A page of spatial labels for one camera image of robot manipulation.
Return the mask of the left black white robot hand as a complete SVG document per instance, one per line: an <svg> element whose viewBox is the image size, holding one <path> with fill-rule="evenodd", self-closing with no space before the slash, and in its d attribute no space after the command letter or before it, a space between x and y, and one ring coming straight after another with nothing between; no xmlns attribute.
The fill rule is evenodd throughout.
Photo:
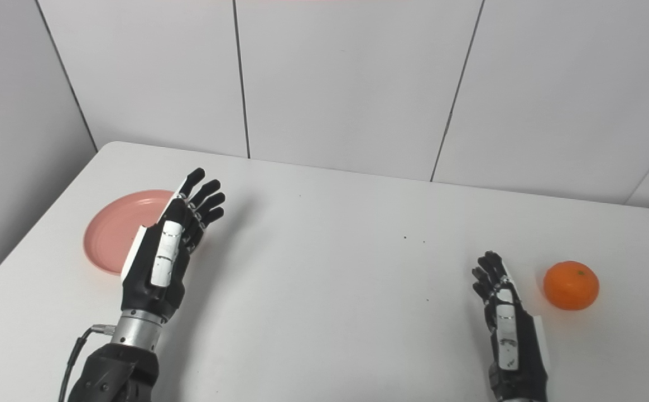
<svg viewBox="0 0 649 402"><path fill-rule="evenodd" d="M224 216L220 181L198 167L171 194L152 226L139 226L121 270L121 310L142 310L171 320L185 295L184 276L207 227Z"/></svg>

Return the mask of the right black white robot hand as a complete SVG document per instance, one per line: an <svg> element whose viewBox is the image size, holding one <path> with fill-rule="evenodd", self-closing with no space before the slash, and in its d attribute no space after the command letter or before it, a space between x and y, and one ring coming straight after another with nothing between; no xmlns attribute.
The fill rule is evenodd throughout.
<svg viewBox="0 0 649 402"><path fill-rule="evenodd" d="M499 254L488 250L472 269L483 302L493 363L488 379L497 401L547 401L548 372L540 318L523 307Z"/></svg>

